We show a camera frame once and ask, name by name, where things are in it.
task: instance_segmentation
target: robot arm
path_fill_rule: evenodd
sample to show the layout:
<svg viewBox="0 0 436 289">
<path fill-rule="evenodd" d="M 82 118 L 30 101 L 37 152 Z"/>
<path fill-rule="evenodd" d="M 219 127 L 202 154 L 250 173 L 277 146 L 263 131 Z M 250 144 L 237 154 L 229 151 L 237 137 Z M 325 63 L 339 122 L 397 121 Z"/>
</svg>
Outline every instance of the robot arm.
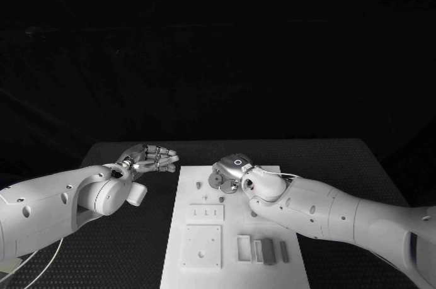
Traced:
<svg viewBox="0 0 436 289">
<path fill-rule="evenodd" d="M 242 154 L 213 164 L 212 187 L 216 174 L 218 188 L 241 188 L 261 217 L 306 237 L 369 250 L 420 288 L 436 288 L 436 207 L 364 200 L 319 181 L 264 171 Z"/>
<path fill-rule="evenodd" d="M 29 254 L 111 215 L 124 201 L 141 204 L 149 171 L 174 171 L 173 150 L 136 145 L 117 163 L 19 182 L 0 191 L 0 262 Z"/>
</svg>

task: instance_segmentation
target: white cable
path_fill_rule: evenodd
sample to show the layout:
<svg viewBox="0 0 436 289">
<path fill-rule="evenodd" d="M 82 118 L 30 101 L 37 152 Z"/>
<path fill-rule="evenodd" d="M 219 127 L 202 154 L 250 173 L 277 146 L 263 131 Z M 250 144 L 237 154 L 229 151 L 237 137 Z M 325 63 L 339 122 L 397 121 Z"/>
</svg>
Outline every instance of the white cable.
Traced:
<svg viewBox="0 0 436 289">
<path fill-rule="evenodd" d="M 300 178 L 300 176 L 297 176 L 296 174 L 284 174 L 284 173 L 273 173 L 271 171 L 265 171 L 263 168 L 260 168 L 257 165 L 254 166 L 254 168 L 260 169 L 264 173 L 268 173 L 268 174 L 281 174 L 284 176 L 291 176 L 291 177 L 296 177 L 296 178 Z"/>
<path fill-rule="evenodd" d="M 58 246 L 58 250 L 56 250 L 56 252 L 55 252 L 55 255 L 52 256 L 52 260 L 50 260 L 50 262 L 47 263 L 47 266 L 43 268 L 43 272 L 40 272 L 40 274 L 36 276 L 36 279 L 32 281 L 32 283 L 27 285 L 27 287 L 24 287 L 24 289 L 27 289 L 27 288 L 32 286 L 32 284 L 36 282 L 36 280 L 39 279 L 39 277 L 43 275 L 43 273 L 45 273 L 45 271 L 46 271 L 46 269 L 47 269 L 47 267 L 49 267 L 52 261 L 55 260 L 56 255 L 58 255 L 58 252 L 59 252 L 59 249 L 60 249 L 60 245 L 62 245 L 62 241 L 63 241 L 63 238 L 60 239 L 59 246 Z"/>
<path fill-rule="evenodd" d="M 36 255 L 36 252 L 29 256 L 27 260 L 24 260 L 24 262 L 21 262 L 20 266 L 0 279 L 0 284 L 4 282 L 7 277 L 10 277 L 10 275 L 13 275 L 14 272 L 17 272 L 17 270 L 24 266 L 24 264 L 29 262 L 30 258 Z"/>
</svg>

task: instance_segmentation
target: black table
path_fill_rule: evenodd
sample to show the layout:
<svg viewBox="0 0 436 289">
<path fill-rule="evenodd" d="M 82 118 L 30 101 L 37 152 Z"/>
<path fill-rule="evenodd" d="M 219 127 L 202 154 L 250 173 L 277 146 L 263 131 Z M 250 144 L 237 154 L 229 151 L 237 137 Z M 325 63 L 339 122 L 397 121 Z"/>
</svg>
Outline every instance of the black table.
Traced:
<svg viewBox="0 0 436 289">
<path fill-rule="evenodd" d="M 111 163 L 140 142 L 98 143 L 81 167 Z M 89 222 L 63 240 L 56 260 L 32 288 L 159 288 L 177 189 L 179 166 L 212 165 L 241 152 L 258 165 L 330 184 L 348 194 L 407 206 L 392 181 L 359 139 L 147 141 L 177 151 L 174 173 L 147 173 L 140 207 L 127 202 L 110 217 Z M 312 289 L 416 288 L 405 275 L 367 250 L 297 235 Z M 45 268 L 58 243 L 16 273 L 8 288 L 23 288 Z"/>
</svg>

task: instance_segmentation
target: black background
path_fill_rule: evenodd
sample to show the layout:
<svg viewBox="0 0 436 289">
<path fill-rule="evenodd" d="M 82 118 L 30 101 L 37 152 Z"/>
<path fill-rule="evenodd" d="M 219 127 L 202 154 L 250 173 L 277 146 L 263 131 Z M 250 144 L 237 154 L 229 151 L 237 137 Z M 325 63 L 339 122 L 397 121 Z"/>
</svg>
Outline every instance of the black background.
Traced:
<svg viewBox="0 0 436 289">
<path fill-rule="evenodd" d="M 434 0 L 0 9 L 1 173 L 73 169 L 98 141 L 356 137 L 408 203 L 431 201 Z"/>
</svg>

